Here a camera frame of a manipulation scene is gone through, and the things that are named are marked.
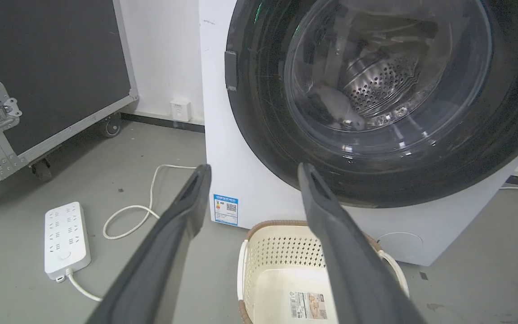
white wall outlet box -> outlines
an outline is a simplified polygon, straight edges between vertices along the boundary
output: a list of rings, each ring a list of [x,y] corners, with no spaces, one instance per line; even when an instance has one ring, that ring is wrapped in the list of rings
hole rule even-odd
[[[68,268],[78,271],[90,262],[80,203],[68,203],[45,213],[45,272],[49,278],[61,282]]]
[[[171,116],[174,121],[188,122],[191,120],[191,102],[187,100],[171,101]]]

basket bottom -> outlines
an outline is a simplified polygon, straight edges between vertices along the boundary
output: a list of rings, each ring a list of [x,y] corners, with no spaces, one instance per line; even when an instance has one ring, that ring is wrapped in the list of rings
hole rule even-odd
[[[338,323],[323,268],[266,270],[257,277],[253,291],[253,324]]]

white washing machine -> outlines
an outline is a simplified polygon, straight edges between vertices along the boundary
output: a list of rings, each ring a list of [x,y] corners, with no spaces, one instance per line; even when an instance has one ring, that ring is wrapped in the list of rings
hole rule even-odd
[[[362,230],[428,266],[517,166],[518,2],[199,4],[213,221],[304,219],[310,162]]]

barcode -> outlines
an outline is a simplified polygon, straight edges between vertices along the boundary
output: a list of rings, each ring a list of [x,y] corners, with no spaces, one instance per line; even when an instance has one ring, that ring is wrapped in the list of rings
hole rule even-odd
[[[290,304],[291,304],[291,317],[297,318],[298,317],[297,316],[298,315],[297,314],[297,303],[295,301],[295,297],[291,297],[290,299],[291,299],[291,302],[290,302]]]
[[[228,212],[237,212],[237,205],[234,205],[232,203],[227,204],[227,210]]]

metal frame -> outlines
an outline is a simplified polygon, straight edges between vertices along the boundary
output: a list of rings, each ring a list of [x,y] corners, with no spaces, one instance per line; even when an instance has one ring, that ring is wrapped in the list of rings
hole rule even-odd
[[[123,97],[122,99],[115,101],[109,106],[93,113],[89,117],[74,123],[70,127],[60,131],[59,133],[53,135],[52,137],[47,138],[45,141],[33,146],[31,149],[21,153],[16,154],[9,144],[7,138],[4,133],[0,133],[0,181],[7,178],[8,176],[14,174],[14,172],[20,170],[27,164],[37,160],[50,150],[54,149],[59,144],[73,137],[77,133],[83,131],[89,126],[97,123],[101,119],[111,115],[112,113],[116,113],[126,105],[132,103],[133,101],[138,100],[138,90],[137,83],[135,80],[135,74],[133,72],[133,66],[131,63],[131,53],[129,50],[129,46],[127,43],[127,36],[125,34],[125,26],[123,23],[123,14],[121,12],[121,3],[119,0],[113,0],[113,8],[115,9],[115,17],[117,19],[117,26],[119,28],[119,37],[121,39],[121,47],[123,49],[123,56],[125,59],[125,65],[127,66],[127,75],[129,78],[129,84],[131,89],[129,89],[129,95]]]

